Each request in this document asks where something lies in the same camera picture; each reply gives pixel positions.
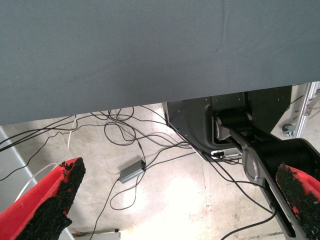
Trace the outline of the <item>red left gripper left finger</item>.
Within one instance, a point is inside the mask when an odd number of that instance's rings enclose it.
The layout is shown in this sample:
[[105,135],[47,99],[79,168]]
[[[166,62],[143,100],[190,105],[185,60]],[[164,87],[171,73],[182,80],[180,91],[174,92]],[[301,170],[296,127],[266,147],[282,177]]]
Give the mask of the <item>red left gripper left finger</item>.
[[86,173],[81,157],[62,162],[0,214],[2,240],[57,240]]

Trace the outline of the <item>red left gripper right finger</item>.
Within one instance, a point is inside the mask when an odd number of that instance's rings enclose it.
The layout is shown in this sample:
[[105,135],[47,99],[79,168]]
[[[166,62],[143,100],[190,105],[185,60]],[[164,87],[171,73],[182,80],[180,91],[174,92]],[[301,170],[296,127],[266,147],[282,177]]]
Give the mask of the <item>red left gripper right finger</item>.
[[276,183],[310,240],[320,238],[320,181],[306,172],[281,164]]

